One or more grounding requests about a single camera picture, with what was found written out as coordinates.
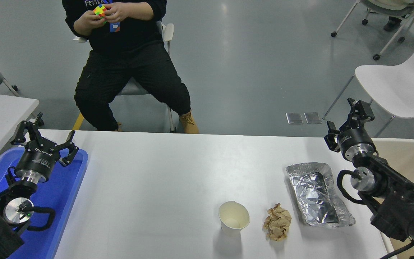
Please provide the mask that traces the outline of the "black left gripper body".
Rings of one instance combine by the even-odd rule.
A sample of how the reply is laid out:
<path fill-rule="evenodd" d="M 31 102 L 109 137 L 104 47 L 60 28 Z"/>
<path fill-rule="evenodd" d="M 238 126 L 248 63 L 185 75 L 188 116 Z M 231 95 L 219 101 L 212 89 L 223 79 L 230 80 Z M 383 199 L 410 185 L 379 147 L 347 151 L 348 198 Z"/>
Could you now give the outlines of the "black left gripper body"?
<path fill-rule="evenodd" d="M 19 160 L 15 174 L 19 177 L 23 172 L 36 172 L 43 177 L 50 177 L 56 162 L 60 159 L 59 151 L 52 151 L 56 143 L 44 140 L 39 144 L 36 140 L 31 140 L 25 146 L 25 151 Z"/>

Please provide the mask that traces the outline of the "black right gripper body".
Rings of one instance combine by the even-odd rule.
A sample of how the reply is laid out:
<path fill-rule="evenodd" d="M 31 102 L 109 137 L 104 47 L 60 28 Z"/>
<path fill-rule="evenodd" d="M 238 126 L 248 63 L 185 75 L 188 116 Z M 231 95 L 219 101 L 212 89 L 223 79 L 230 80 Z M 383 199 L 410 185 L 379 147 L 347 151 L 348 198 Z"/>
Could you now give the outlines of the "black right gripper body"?
<path fill-rule="evenodd" d="M 337 137 L 337 143 L 344 159 L 375 152 L 375 145 L 364 128 L 352 128 L 342 132 Z"/>

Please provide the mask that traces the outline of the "person's right hand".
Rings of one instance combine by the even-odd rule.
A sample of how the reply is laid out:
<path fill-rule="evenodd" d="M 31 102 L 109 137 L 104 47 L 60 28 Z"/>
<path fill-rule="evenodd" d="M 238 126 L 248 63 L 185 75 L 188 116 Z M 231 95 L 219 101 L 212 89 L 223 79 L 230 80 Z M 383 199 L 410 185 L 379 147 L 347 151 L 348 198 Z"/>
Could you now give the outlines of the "person's right hand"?
<path fill-rule="evenodd" d="M 82 37 L 90 36 L 96 28 L 104 26 L 104 22 L 94 12 L 87 11 L 74 22 L 73 28 Z"/>

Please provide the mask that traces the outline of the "person's left hand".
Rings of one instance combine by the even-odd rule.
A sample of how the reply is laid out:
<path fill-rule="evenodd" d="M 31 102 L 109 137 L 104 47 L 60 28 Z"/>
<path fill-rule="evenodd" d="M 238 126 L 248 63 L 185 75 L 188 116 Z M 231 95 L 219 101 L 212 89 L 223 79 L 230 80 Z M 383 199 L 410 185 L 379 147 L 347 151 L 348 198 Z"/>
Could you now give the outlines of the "person's left hand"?
<path fill-rule="evenodd" d="M 103 5 L 107 11 L 105 11 L 105 20 L 109 23 L 121 22 L 127 18 L 140 19 L 138 13 L 139 3 L 123 3 L 115 2 L 112 4 Z"/>

